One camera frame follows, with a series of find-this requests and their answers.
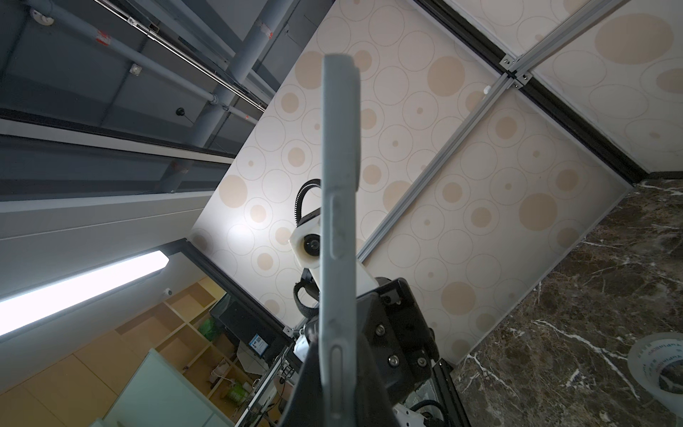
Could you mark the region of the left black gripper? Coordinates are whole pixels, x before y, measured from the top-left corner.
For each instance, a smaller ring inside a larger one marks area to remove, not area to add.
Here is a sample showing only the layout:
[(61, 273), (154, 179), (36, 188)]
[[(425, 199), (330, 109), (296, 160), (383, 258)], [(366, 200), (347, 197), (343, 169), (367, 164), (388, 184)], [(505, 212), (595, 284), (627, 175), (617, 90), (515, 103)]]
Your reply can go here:
[(407, 281), (380, 278), (379, 283), (357, 298), (359, 334), (368, 340), (389, 402), (397, 404), (431, 379), (439, 350)]

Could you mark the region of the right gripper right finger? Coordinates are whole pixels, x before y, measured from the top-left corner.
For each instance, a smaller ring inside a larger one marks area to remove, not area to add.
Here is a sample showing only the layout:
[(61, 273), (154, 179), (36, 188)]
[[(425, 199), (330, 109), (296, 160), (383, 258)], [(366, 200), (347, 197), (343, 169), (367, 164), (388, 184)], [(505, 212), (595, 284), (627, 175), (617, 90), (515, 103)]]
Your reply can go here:
[(355, 391), (355, 419), (357, 426), (398, 426), (388, 393), (376, 366), (368, 340), (357, 339), (357, 385)]

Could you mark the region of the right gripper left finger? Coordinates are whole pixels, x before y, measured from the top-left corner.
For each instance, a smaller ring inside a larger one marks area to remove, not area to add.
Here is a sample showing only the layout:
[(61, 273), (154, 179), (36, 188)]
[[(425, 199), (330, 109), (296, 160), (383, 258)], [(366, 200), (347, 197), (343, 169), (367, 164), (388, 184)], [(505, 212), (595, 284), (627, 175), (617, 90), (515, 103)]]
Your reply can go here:
[(322, 386), (318, 354), (318, 342), (314, 340), (309, 345), (299, 380), (279, 421), (279, 426), (322, 425)]

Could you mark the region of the phone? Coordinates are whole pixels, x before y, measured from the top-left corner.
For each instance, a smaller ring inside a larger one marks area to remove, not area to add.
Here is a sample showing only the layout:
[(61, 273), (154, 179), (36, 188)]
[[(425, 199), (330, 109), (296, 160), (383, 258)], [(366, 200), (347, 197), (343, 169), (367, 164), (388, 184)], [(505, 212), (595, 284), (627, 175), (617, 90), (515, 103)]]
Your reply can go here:
[(360, 77), (346, 54), (322, 67), (322, 206), (319, 367), (326, 426), (356, 423), (356, 192), (360, 167)]

